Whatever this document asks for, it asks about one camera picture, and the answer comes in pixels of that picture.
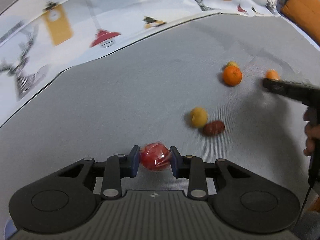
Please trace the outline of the person's right hand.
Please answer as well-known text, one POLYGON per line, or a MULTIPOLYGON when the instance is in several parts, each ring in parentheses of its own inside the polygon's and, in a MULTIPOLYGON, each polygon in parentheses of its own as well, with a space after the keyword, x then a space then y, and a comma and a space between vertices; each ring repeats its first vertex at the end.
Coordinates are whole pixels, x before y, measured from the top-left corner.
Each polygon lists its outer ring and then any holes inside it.
POLYGON ((307 122, 304 132, 307 136, 305 142, 304 155, 311 156, 316 147, 316 140, 319 140, 319 125, 316 125, 317 112, 315 109, 308 107, 304 113, 303 119, 307 122))

